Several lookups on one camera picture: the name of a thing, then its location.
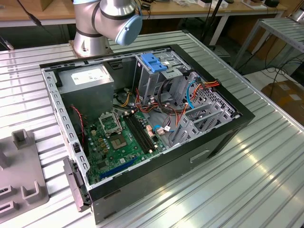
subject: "aluminum table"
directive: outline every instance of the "aluminum table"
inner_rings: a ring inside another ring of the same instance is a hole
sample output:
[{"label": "aluminum table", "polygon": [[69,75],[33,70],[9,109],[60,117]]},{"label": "aluminum table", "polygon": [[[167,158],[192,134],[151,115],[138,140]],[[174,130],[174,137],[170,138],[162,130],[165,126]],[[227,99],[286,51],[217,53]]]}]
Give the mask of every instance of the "aluminum table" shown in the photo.
[{"label": "aluminum table", "polygon": [[[179,44],[256,116],[224,150],[97,227],[295,227],[304,221],[303,127],[253,88],[191,34],[139,36],[114,52]],[[74,59],[68,44],[0,53],[0,137],[35,134],[50,200],[1,224],[95,227],[78,213],[63,170],[68,156],[38,64]]]},{"label": "aluminum table", "polygon": [[[259,31],[260,28],[264,28],[266,32],[262,36],[259,43],[256,45],[253,53],[259,50],[259,48],[263,45],[266,38],[273,34],[276,37],[280,38],[281,40],[285,41],[290,46],[298,49],[302,53],[304,52],[304,25],[290,18],[273,18],[273,19],[259,19],[255,26],[252,28],[251,32],[249,33],[247,39],[245,40],[243,46],[239,50],[236,61],[233,65],[235,68],[238,63],[240,62],[244,52],[247,50],[250,42]],[[281,60],[283,63],[289,54],[293,51],[293,48],[290,48],[285,57]]]}]

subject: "motherboard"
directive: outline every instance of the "motherboard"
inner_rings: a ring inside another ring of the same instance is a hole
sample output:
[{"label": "motherboard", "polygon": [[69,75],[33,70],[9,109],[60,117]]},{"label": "motherboard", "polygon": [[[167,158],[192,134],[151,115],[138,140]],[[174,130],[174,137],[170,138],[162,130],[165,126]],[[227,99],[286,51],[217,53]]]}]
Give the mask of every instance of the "motherboard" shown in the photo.
[{"label": "motherboard", "polygon": [[90,184],[123,171],[166,150],[141,112],[105,114],[85,127]]}]

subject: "expansion slot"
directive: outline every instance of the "expansion slot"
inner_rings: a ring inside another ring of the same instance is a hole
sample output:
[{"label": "expansion slot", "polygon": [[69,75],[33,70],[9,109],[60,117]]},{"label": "expansion slot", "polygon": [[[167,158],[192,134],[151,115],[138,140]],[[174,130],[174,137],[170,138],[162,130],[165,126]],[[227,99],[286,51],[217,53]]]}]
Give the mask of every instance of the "expansion slot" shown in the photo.
[{"label": "expansion slot", "polygon": [[132,160],[126,162],[125,164],[122,164],[122,165],[120,165],[120,166],[117,166],[117,167],[114,168],[114,169],[111,169],[111,170],[109,170],[109,171],[107,171],[107,172],[105,172],[105,173],[100,174],[100,175],[99,175],[99,178],[102,179],[102,178],[111,176],[111,175],[113,175],[113,174],[115,174],[115,173],[117,173],[117,172],[119,172],[119,171],[121,171],[121,170],[124,170],[124,169],[130,167],[131,165],[133,165],[133,163],[135,162],[135,160],[136,160],[137,158],[138,158],[138,157],[133,158]]},{"label": "expansion slot", "polygon": [[123,119],[144,153],[150,153],[155,150],[149,136],[143,130],[134,115],[125,116]]}]

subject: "blue drive bay latch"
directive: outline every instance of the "blue drive bay latch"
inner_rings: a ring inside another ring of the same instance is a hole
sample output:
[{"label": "blue drive bay latch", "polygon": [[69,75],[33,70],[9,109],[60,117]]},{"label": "blue drive bay latch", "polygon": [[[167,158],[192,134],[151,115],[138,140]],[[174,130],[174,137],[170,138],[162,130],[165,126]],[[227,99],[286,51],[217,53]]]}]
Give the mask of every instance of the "blue drive bay latch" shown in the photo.
[{"label": "blue drive bay latch", "polygon": [[168,69],[152,53],[142,54],[141,58],[144,61],[144,63],[151,69],[151,71],[153,73],[155,73],[155,72],[161,72],[161,71],[164,71],[164,70]]}]

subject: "white label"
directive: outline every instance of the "white label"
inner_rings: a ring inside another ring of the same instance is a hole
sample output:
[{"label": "white label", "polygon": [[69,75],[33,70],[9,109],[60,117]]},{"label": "white label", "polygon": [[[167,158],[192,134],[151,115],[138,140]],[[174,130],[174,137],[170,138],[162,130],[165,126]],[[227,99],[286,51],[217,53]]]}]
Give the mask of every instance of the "white label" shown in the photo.
[{"label": "white label", "polygon": [[290,90],[290,88],[288,87],[288,85],[286,84],[281,84],[279,85],[283,90]]},{"label": "white label", "polygon": [[290,94],[291,98],[295,101],[301,101],[302,99],[297,94]]},{"label": "white label", "polygon": [[165,126],[163,129],[168,132],[170,130],[170,127],[169,126]]},{"label": "white label", "polygon": [[93,82],[100,79],[105,79],[107,75],[101,69],[87,70],[83,72],[74,73],[71,75],[75,85]]}]

